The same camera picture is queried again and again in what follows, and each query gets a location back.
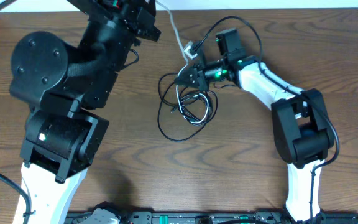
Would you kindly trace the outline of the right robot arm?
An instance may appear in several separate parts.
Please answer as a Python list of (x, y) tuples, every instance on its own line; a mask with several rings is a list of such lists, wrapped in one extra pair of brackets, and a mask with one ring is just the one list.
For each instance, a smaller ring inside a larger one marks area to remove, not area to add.
[(285, 210), (293, 222), (315, 222), (321, 211), (319, 175), (338, 142), (322, 94), (287, 83), (260, 57), (247, 55), (236, 29), (217, 33), (216, 42), (221, 59), (214, 62), (207, 62), (200, 42), (182, 46), (187, 60), (199, 61), (182, 69), (175, 83), (204, 92), (212, 82), (227, 80), (260, 100), (271, 112), (275, 147), (288, 167)]

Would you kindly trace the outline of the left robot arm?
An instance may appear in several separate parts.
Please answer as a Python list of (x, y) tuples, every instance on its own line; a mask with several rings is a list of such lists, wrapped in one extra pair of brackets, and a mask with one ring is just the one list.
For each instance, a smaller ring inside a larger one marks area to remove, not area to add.
[(106, 105), (127, 55), (158, 41), (155, 1), (83, 1), (88, 16), (77, 46), (53, 33), (23, 37), (11, 57), (10, 94), (28, 104), (14, 223), (63, 223), (109, 126)]

